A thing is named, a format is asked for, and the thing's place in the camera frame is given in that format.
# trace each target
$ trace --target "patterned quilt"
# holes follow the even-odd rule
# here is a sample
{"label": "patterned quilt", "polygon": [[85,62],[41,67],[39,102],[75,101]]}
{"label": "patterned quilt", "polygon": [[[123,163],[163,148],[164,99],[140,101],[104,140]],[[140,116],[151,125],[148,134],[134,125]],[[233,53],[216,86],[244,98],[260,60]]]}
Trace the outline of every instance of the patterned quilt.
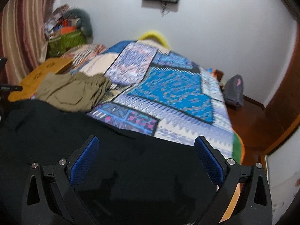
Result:
{"label": "patterned quilt", "polygon": [[233,131],[218,81],[152,40],[122,41],[72,72],[104,73],[113,85],[89,116],[184,145],[204,135],[225,158]]}

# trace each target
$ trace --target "green basket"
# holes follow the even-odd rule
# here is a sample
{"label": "green basket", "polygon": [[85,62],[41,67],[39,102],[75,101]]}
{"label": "green basket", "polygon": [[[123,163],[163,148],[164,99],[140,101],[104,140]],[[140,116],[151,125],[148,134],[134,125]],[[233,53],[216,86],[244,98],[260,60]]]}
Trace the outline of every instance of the green basket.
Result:
{"label": "green basket", "polygon": [[86,37],[81,30],[48,40],[47,58],[60,57],[72,47],[86,44]]}

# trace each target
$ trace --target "floor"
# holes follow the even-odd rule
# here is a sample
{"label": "floor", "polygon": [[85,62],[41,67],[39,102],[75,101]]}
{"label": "floor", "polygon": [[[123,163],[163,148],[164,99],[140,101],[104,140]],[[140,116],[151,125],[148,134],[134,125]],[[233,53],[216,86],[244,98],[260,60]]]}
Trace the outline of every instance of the floor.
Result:
{"label": "floor", "polygon": [[267,118],[260,107],[248,101],[238,111],[229,107],[227,110],[232,128],[245,146],[244,165],[257,163],[259,154],[284,132],[276,119]]}

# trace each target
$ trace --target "black cloth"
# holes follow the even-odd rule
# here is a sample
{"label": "black cloth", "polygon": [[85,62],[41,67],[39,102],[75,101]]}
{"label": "black cloth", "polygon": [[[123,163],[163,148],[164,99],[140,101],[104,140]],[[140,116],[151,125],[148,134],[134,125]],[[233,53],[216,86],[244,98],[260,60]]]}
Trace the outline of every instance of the black cloth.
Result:
{"label": "black cloth", "polygon": [[12,103],[0,122],[0,200],[13,218],[20,222],[31,164],[68,158],[90,135],[100,149],[76,189],[101,224],[192,223],[216,192],[193,146],[24,100]]}

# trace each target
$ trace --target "gray backpack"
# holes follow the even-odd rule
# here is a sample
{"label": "gray backpack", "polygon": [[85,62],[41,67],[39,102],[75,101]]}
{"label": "gray backpack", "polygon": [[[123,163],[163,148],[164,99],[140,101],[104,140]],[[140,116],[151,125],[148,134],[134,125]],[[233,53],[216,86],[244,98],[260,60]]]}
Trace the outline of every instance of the gray backpack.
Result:
{"label": "gray backpack", "polygon": [[240,75],[233,76],[224,86],[223,97],[226,104],[232,106],[244,105],[244,82]]}

